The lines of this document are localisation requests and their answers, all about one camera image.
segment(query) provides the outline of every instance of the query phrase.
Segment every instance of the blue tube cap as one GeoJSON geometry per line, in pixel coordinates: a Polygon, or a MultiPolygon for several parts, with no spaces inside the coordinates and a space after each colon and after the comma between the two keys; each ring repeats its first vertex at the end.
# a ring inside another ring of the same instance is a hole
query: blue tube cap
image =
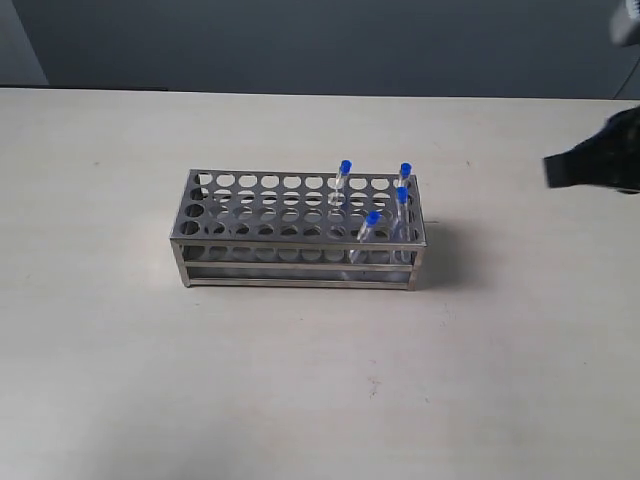
{"type": "Polygon", "coordinates": [[[351,162],[349,160],[343,160],[340,164],[340,173],[343,175],[349,175],[351,171],[351,162]]]}
{"type": "Polygon", "coordinates": [[[365,222],[367,222],[367,227],[375,227],[380,220],[380,212],[369,212],[365,222]]]}
{"type": "Polygon", "coordinates": [[[396,192],[398,194],[398,202],[403,204],[407,203],[407,200],[409,200],[409,190],[407,190],[407,187],[398,187],[396,192]]]}
{"type": "Polygon", "coordinates": [[[402,176],[402,178],[408,178],[409,175],[411,175],[410,163],[403,163],[402,165],[400,165],[400,175],[402,176]]]}

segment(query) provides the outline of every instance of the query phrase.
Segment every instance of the white table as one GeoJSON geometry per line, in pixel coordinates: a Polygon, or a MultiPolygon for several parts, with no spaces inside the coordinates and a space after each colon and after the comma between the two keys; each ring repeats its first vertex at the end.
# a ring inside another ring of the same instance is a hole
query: white table
{"type": "Polygon", "coordinates": [[[639,478],[640,198],[541,163],[630,105],[1,90],[0,478],[639,478]],[[182,287],[190,167],[343,158],[426,288],[182,287]]]}

